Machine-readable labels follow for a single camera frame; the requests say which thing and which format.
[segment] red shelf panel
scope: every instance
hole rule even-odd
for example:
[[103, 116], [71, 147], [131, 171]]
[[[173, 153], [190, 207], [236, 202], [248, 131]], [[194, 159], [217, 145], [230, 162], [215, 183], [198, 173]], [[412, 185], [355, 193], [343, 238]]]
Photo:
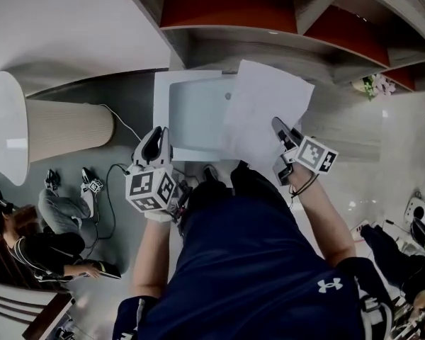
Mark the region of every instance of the red shelf panel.
[[165, 0], [161, 28], [211, 25], [297, 32], [292, 0]]
[[355, 52], [389, 68], [387, 48], [377, 27], [348, 11], [330, 6], [305, 33], [305, 36]]
[[391, 69], [390, 71], [383, 72], [382, 75], [410, 91], [416, 90], [416, 83], [409, 67]]

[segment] hand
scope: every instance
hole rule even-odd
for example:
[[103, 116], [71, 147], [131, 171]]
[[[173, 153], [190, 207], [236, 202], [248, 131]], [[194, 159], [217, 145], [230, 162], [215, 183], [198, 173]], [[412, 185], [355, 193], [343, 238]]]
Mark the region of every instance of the hand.
[[298, 162], [293, 163], [293, 172], [288, 176], [291, 185], [296, 189], [301, 188], [312, 177], [312, 172]]
[[94, 267], [92, 263], [82, 264], [79, 267], [81, 267], [81, 273], [86, 273], [88, 276], [93, 278], [101, 277], [101, 272], [96, 267]]

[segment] sneaker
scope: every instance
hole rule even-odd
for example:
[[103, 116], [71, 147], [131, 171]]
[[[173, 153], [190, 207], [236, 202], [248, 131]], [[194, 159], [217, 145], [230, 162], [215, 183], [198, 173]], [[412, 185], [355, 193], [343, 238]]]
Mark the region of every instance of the sneaker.
[[89, 217], [92, 218], [94, 216], [94, 198], [93, 198], [93, 193], [91, 192], [90, 188], [85, 183], [82, 183], [80, 185], [80, 197], [84, 199], [85, 203], [88, 205], [88, 208], [90, 209]]
[[355, 242], [363, 241], [363, 238], [361, 236], [361, 230], [366, 225], [370, 225], [370, 223], [369, 223], [369, 221], [367, 219], [365, 219], [364, 221], [362, 221], [357, 227], [354, 227], [351, 230], [351, 234], [353, 235], [353, 239], [354, 239]]
[[219, 181], [219, 173], [217, 172], [217, 169], [213, 165], [206, 165], [203, 168], [203, 180], [204, 181]]
[[47, 172], [47, 176], [45, 177], [45, 180], [44, 180], [44, 185], [46, 189], [50, 189], [51, 191], [56, 191], [58, 187], [60, 186], [60, 183], [61, 183], [60, 175], [56, 171], [49, 169], [49, 171]]
[[55, 338], [59, 340], [74, 340], [75, 333], [72, 331], [67, 331], [62, 327], [59, 327], [55, 332]]
[[79, 230], [82, 229], [82, 224], [84, 223], [82, 221], [82, 219], [78, 218], [78, 217], [71, 217], [71, 219], [75, 222], [77, 222], [77, 227], [79, 227]]
[[82, 181], [95, 194], [99, 193], [104, 187], [101, 181], [85, 167], [82, 169]]

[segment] gray pants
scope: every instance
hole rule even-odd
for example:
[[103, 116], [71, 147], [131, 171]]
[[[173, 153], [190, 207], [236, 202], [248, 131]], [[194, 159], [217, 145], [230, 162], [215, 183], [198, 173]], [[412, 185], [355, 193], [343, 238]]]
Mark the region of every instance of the gray pants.
[[80, 235], [79, 222], [72, 218], [84, 219], [90, 216], [90, 208], [84, 199], [61, 198], [49, 189], [41, 191], [38, 207], [44, 221], [55, 234]]

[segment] white wall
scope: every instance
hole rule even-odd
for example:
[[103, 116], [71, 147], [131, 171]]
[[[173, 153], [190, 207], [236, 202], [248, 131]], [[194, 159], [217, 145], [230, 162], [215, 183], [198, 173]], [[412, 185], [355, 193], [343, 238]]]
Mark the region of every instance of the white wall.
[[132, 0], [0, 0], [0, 70], [26, 94], [169, 60], [169, 47]]

